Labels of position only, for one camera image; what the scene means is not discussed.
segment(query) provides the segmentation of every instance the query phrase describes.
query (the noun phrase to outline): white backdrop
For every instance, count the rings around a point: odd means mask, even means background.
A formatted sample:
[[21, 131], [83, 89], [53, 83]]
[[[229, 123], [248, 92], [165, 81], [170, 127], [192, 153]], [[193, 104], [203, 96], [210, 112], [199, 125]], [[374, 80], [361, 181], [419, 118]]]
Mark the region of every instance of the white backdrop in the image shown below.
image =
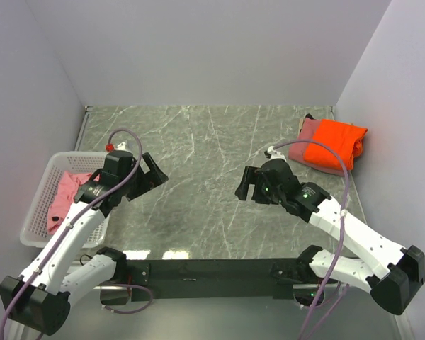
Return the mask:
[[[370, 225], [425, 252], [425, 0], [394, 0], [337, 104], [369, 128], [353, 172]], [[407, 309], [425, 339], [425, 286]]]
[[0, 282], [36, 254], [19, 232], [48, 159], [74, 147], [82, 113], [25, 2], [0, 0]]
[[27, 0], [83, 104], [335, 104], [390, 0]]

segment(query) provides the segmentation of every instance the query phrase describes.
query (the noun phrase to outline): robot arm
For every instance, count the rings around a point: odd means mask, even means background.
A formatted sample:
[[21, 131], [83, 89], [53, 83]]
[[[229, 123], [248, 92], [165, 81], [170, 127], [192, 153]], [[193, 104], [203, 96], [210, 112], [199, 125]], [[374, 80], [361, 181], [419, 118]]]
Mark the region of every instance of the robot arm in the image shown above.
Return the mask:
[[[246, 200], [249, 185], [254, 184], [251, 199], [256, 203], [282, 205], [291, 215], [299, 216], [335, 239], [340, 237], [340, 217], [344, 214], [344, 246], [358, 259], [341, 256], [331, 278], [370, 293], [388, 312], [402, 314], [424, 284], [424, 253], [415, 246], [406, 249], [379, 235], [351, 213], [342, 212], [339, 202], [317, 184], [300, 183], [285, 156], [273, 147], [265, 154], [269, 160], [261, 168], [246, 166], [235, 192], [238, 199]], [[333, 254], [318, 249], [311, 258], [310, 268], [323, 278], [333, 258]]]
[[[123, 196], [133, 200], [162, 185], [168, 177], [159, 169], [148, 153], [142, 155], [149, 171], [139, 166], [135, 175], [114, 193], [87, 210], [72, 226], [70, 221], [95, 198], [119, 184], [135, 166], [132, 153], [123, 149], [109, 152], [104, 167], [95, 171], [89, 181], [80, 187], [74, 203], [62, 225], [39, 256], [17, 278], [7, 276], [0, 285], [0, 296], [7, 308], [29, 278], [37, 271], [33, 282], [25, 289], [9, 317], [44, 334], [54, 334], [68, 317], [70, 308], [85, 294], [105, 281], [125, 281], [126, 255], [103, 248], [85, 266], [66, 276], [76, 255], [89, 235], [104, 221]], [[51, 252], [62, 237], [50, 260], [40, 262]]]

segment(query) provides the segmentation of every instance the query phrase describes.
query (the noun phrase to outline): plastic basket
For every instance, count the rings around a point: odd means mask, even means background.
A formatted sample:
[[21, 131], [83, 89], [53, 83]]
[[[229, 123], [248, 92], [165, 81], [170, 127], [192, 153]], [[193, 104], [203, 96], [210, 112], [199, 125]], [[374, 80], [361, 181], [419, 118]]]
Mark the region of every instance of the plastic basket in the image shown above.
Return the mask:
[[[21, 242], [24, 245], [44, 248], [49, 242], [52, 235], [47, 233], [47, 211], [57, 194], [63, 173], [92, 173], [103, 167], [106, 155], [106, 152], [71, 151], [59, 152], [50, 158], [21, 230]], [[107, 226], [108, 217], [91, 233], [84, 248], [102, 244]]]

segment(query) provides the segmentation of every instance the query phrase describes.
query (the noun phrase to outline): pink cloth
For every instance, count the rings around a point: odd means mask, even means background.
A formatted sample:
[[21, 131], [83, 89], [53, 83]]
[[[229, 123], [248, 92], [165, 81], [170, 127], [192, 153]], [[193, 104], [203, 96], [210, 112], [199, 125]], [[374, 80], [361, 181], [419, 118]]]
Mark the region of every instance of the pink cloth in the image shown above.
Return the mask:
[[63, 223], [79, 187], [86, 183], [90, 176], [91, 174], [63, 173], [62, 179], [58, 183], [57, 195], [47, 212], [47, 232], [49, 234], [54, 234]]
[[[299, 140], [311, 140], [315, 134], [321, 120], [305, 118], [304, 124], [302, 125], [302, 130], [297, 137]], [[302, 164], [308, 165], [313, 169], [327, 172], [328, 174], [343, 176], [343, 171], [338, 169], [327, 168], [325, 166], [319, 166], [313, 163], [309, 163], [304, 160], [304, 152], [308, 147], [308, 143], [295, 143], [288, 150], [288, 158], [293, 161], [300, 162]]]

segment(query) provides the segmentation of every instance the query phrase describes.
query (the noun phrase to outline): orange cloth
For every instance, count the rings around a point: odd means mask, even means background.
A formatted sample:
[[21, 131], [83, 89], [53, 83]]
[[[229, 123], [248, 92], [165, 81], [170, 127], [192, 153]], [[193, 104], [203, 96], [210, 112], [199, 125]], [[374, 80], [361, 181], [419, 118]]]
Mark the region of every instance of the orange cloth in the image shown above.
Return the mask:
[[[354, 166], [354, 157], [362, 154], [362, 139], [368, 129], [351, 124], [323, 119], [312, 139], [333, 149], [348, 170]], [[325, 148], [310, 143], [304, 153], [304, 160], [319, 166], [340, 169], [339, 160]]]

